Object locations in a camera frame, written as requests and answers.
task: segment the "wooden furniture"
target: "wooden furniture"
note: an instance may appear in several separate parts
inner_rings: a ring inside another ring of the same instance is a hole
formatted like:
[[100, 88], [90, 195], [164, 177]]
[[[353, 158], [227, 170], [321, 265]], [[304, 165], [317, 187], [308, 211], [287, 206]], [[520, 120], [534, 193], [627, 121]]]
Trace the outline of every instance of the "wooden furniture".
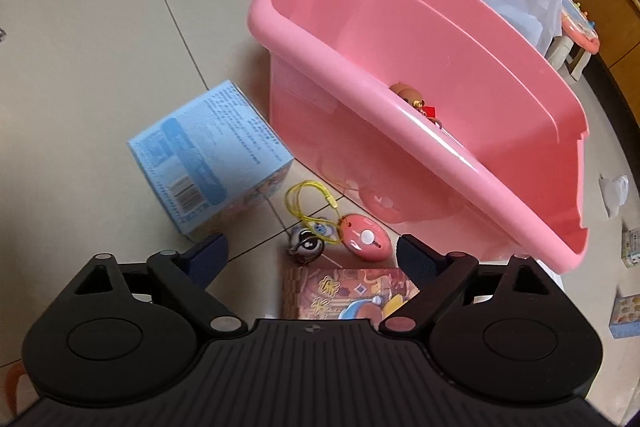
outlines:
[[600, 57], [640, 125], [640, 1], [574, 0], [595, 22]]

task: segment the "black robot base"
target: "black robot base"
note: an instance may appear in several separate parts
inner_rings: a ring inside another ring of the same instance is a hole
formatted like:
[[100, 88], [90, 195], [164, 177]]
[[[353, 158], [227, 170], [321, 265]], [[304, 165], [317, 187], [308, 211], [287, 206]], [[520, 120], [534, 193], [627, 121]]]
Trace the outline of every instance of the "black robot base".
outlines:
[[410, 235], [397, 251], [420, 293], [379, 331], [248, 330], [204, 290], [226, 263], [220, 234], [141, 264], [98, 254], [27, 334], [41, 398], [13, 425], [610, 427], [584, 399], [600, 340], [535, 261], [479, 265]]

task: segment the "grout line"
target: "grout line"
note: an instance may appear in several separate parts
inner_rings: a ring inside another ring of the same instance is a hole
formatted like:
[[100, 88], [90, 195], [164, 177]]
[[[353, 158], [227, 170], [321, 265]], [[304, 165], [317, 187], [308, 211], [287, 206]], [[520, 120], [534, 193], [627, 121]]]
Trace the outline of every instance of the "grout line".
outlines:
[[342, 266], [341, 266], [340, 264], [336, 263], [336, 262], [335, 262], [333, 259], [331, 259], [331, 257], [329, 257], [327, 254], [325, 254], [325, 253], [321, 253], [321, 254], [320, 254], [320, 257], [324, 257], [327, 261], [331, 261], [332, 263], [334, 263], [334, 264], [335, 264], [335, 266], [337, 266], [338, 268], [342, 268]]
[[169, 2], [167, 0], [164, 0], [164, 5], [166, 6], [167, 10], [169, 11], [169, 15], [171, 16], [171, 19], [174, 21], [175, 29], [178, 30], [178, 35], [180, 35], [180, 38], [182, 39], [182, 44], [184, 44], [184, 47], [186, 48], [187, 53], [191, 57], [191, 62], [193, 62], [193, 66], [196, 68], [196, 71], [198, 72], [198, 76], [200, 77], [200, 80], [204, 84], [204, 87], [207, 90], [209, 90], [209, 86], [207, 86], [207, 83], [204, 80], [204, 76], [202, 76], [202, 72], [200, 71], [200, 68], [198, 67], [198, 65], [196, 63], [196, 59], [193, 58], [193, 54], [191, 53], [191, 50], [189, 49], [189, 46], [187, 45], [187, 41], [184, 39], [184, 35], [182, 34], [182, 31], [180, 30], [180, 26], [178, 26], [178, 21], [176, 21], [174, 13], [171, 11], [171, 7], [169, 6]]
[[229, 259], [226, 263], [231, 263], [231, 261], [237, 259], [238, 257], [240, 257], [241, 255], [244, 255], [245, 253], [249, 253], [252, 250], [255, 250], [255, 248], [260, 247], [260, 245], [264, 245], [267, 241], [270, 241], [271, 239], [274, 239], [275, 237], [278, 237], [281, 233], [286, 233], [286, 230], [282, 230], [281, 232], [278, 232], [275, 235], [272, 235], [271, 237], [268, 237], [267, 239], [265, 239], [264, 241], [260, 241], [260, 243], [258, 243], [257, 245], [255, 245], [254, 247], [251, 247], [249, 250], [244, 250], [242, 253], [239, 253], [238, 255], [236, 255], [235, 257], [232, 257], [231, 259]]
[[[283, 223], [283, 222], [282, 222], [282, 220], [280, 219], [280, 216], [278, 215], [278, 213], [276, 212], [275, 208], [273, 207], [273, 203], [271, 203], [271, 201], [269, 200], [269, 198], [265, 197], [263, 194], [262, 194], [262, 197], [263, 197], [265, 200], [267, 200], [267, 202], [269, 203], [269, 206], [271, 207], [271, 210], [273, 210], [273, 213], [276, 215], [276, 218], [278, 219], [278, 221], [280, 222], [280, 225], [281, 225], [281, 227], [282, 227], [282, 232], [278, 232], [278, 233], [276, 233], [276, 234], [272, 235], [271, 237], [268, 237], [267, 239], [265, 239], [265, 240], [263, 240], [263, 241], [260, 241], [260, 243], [258, 243], [258, 244], [257, 244], [257, 245], [255, 245], [254, 247], [249, 248], [248, 250], [244, 250], [243, 252], [239, 253], [238, 255], [236, 255], [236, 256], [232, 257], [231, 259], [229, 259], [228, 261], [226, 261], [226, 262], [227, 262], [227, 264], [228, 264], [228, 263], [231, 263], [231, 261], [233, 261], [233, 260], [237, 259], [237, 258], [238, 258], [238, 257], [240, 257], [241, 255], [244, 255], [245, 253], [249, 253], [249, 252], [251, 252], [252, 250], [254, 250], [255, 248], [258, 248], [258, 247], [260, 247], [261, 245], [264, 245], [267, 241], [270, 241], [271, 239], [274, 239], [275, 237], [278, 237], [278, 236], [279, 236], [281, 233], [283, 233], [283, 232], [284, 232], [284, 233], [286, 233], [286, 234], [287, 234], [287, 236], [289, 236], [289, 229], [290, 229], [290, 228], [292, 228], [292, 227], [295, 227], [298, 223], [301, 223], [301, 221], [297, 221], [297, 222], [295, 222], [293, 225], [291, 225], [290, 227], [285, 227], [285, 226], [284, 226], [284, 223]], [[323, 206], [322, 208], [320, 208], [320, 210], [318, 210], [317, 212], [314, 212], [314, 214], [317, 214], [318, 212], [321, 212], [322, 210], [324, 210], [324, 209], [326, 209], [326, 208], [328, 208], [328, 207], [329, 207], [329, 205], [328, 205], [328, 204], [326, 204], [325, 206]]]
[[3, 367], [7, 367], [7, 365], [12, 365], [12, 363], [20, 362], [20, 360], [22, 359], [17, 359], [17, 360], [14, 360], [13, 362], [3, 363], [2, 365], [0, 365], [0, 369], [2, 369]]
[[280, 226], [282, 227], [282, 229], [287, 232], [287, 235], [289, 235], [289, 230], [287, 230], [287, 227], [284, 226], [284, 222], [280, 219], [280, 215], [277, 213], [275, 207], [273, 206], [273, 203], [271, 203], [271, 200], [265, 196], [262, 196], [265, 200], [267, 200], [267, 203], [269, 203], [269, 206], [271, 207], [271, 210], [273, 211], [273, 213], [276, 215], [276, 219], [278, 220], [278, 222], [280, 223]]

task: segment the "pink plastic tub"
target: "pink plastic tub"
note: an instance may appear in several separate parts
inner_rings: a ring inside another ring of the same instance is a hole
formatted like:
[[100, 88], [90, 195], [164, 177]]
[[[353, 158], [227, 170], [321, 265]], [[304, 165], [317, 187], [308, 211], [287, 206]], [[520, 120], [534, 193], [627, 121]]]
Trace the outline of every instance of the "pink plastic tub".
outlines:
[[578, 266], [584, 112], [482, 1], [254, 0], [249, 28], [271, 52], [274, 129], [372, 215], [441, 253]]

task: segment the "circular cap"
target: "circular cap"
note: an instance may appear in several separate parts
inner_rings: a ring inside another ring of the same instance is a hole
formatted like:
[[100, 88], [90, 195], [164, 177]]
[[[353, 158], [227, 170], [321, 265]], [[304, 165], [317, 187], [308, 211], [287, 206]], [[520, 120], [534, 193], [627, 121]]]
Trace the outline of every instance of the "circular cap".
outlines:
[[415, 328], [415, 321], [411, 317], [391, 317], [385, 321], [385, 327], [391, 331], [411, 331]]
[[242, 321], [237, 317], [231, 317], [230, 315], [224, 315], [223, 317], [216, 317], [213, 319], [209, 326], [212, 330], [216, 331], [236, 331], [242, 327]]
[[362, 232], [360, 233], [360, 240], [365, 245], [372, 245], [372, 243], [375, 241], [375, 239], [376, 239], [376, 236], [369, 229], [362, 230]]
[[505, 319], [484, 330], [484, 342], [497, 355], [531, 362], [550, 355], [558, 345], [554, 331], [530, 319]]
[[124, 319], [95, 319], [76, 326], [66, 339], [69, 349], [87, 360], [128, 355], [142, 341], [142, 331]]

